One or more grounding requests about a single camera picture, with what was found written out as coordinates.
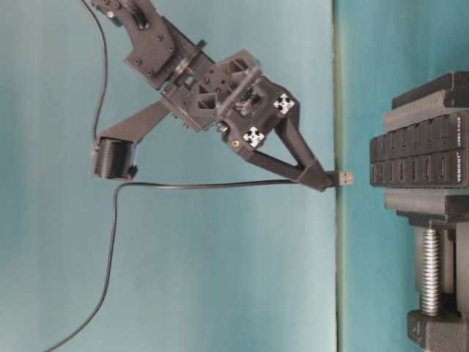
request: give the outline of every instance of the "black cable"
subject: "black cable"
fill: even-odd
[[[106,96],[106,87],[107,87],[107,80],[108,80],[108,53],[106,48],[106,38],[104,35],[103,28],[100,25],[99,20],[90,9],[88,4],[85,0],[79,0],[88,14],[92,17],[95,25],[100,33],[101,37],[101,48],[102,48],[102,57],[103,57],[103,85],[100,93],[100,97],[97,103],[97,109],[95,113],[95,118],[93,120],[93,130],[92,130],[92,138],[95,144],[97,144],[97,124],[99,121],[101,109],[103,107],[104,97]],[[52,347],[45,350],[45,352],[52,352],[55,351],[57,348],[63,346],[65,343],[70,341],[74,338],[77,334],[79,334],[89,322],[96,316],[99,312],[100,308],[102,307],[106,295],[109,289],[109,282],[111,279],[111,269],[112,269],[112,260],[114,256],[114,244],[116,240],[116,230],[117,230],[117,201],[119,198],[119,193],[124,188],[132,188],[132,187],[145,187],[145,188],[156,188],[162,189],[167,191],[184,191],[184,190],[197,190],[197,189],[220,189],[220,188],[242,188],[242,187],[255,187],[255,186],[272,186],[272,185],[291,185],[295,184],[289,180],[261,180],[261,181],[250,181],[250,182],[240,182],[240,183],[211,183],[211,184],[199,184],[199,185],[164,185],[159,183],[123,183],[119,187],[116,188],[114,191],[114,200],[113,200],[113,224],[112,224],[112,231],[111,231],[111,240],[109,243],[109,250],[108,250],[108,263],[106,267],[106,278],[104,280],[104,287],[101,293],[100,300],[98,301],[96,307],[92,310],[91,314],[85,319],[85,321],[75,329],[71,334],[65,337],[63,340],[59,341]]]
[[[89,5],[86,3],[86,0],[78,0],[92,18],[93,22],[96,25],[97,31],[101,39],[101,55],[103,60],[103,80],[101,85],[100,96],[96,105],[95,117],[93,119],[93,128],[92,128],[92,140],[95,143],[95,146],[98,147],[99,141],[97,140],[97,124],[99,123],[101,110],[103,109],[104,98],[106,96],[106,88],[108,86],[108,46],[106,45],[106,36],[104,35],[103,27],[97,19],[96,15],[93,13]]]
[[[124,188],[132,188],[132,187],[145,187],[145,188],[156,188],[162,189],[166,191],[187,191],[187,190],[197,190],[197,189],[220,189],[220,188],[242,188],[242,187],[255,187],[255,186],[272,186],[272,185],[291,185],[295,184],[289,180],[263,180],[263,181],[251,181],[251,182],[239,182],[239,183],[212,183],[212,184],[201,184],[201,185],[163,185],[159,183],[123,183],[119,187],[116,188],[114,191],[114,200],[113,200],[113,224],[112,224],[112,231],[111,231],[111,240],[109,242],[109,250],[108,250],[108,264],[106,267],[106,278],[104,280],[104,287],[101,293],[100,300],[98,301],[96,307],[93,309],[91,314],[85,319],[85,321],[70,335],[65,337],[60,342],[56,343],[54,346],[45,350],[45,352],[52,352],[55,351],[57,348],[61,347],[72,338],[74,338],[77,334],[79,334],[85,327],[89,324],[89,322],[96,316],[99,312],[100,308],[102,307],[106,295],[109,289],[109,282],[111,279],[111,269],[112,269],[112,260],[114,257],[114,244],[116,241],[116,231],[117,231],[117,201],[119,199],[119,194],[121,190]]]

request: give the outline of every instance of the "metal bolt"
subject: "metal bolt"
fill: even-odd
[[[228,130],[229,130],[229,127],[225,122],[220,122],[218,124],[217,132],[226,133],[226,132],[228,132]]]
[[[422,236],[421,311],[428,317],[440,314],[440,236],[428,229]]]

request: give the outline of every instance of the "teal wall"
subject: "teal wall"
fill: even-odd
[[[155,3],[214,59],[255,54],[303,102],[306,139],[333,168],[329,1]],[[122,63],[125,31],[104,27],[101,129],[158,98]],[[89,171],[100,52],[73,0],[4,1],[0,43],[0,350],[41,351],[81,323],[104,279],[116,184]],[[267,150],[287,155],[276,142]],[[173,119],[144,141],[139,166],[139,180],[162,183],[275,177],[214,131],[196,135]],[[121,201],[108,299],[61,351],[336,350],[334,190],[133,189]]]
[[[344,352],[420,351],[407,340],[418,307],[413,236],[369,186],[369,140],[392,97],[450,70],[469,70],[469,3],[336,0],[336,106],[340,166],[355,172],[340,196]]]

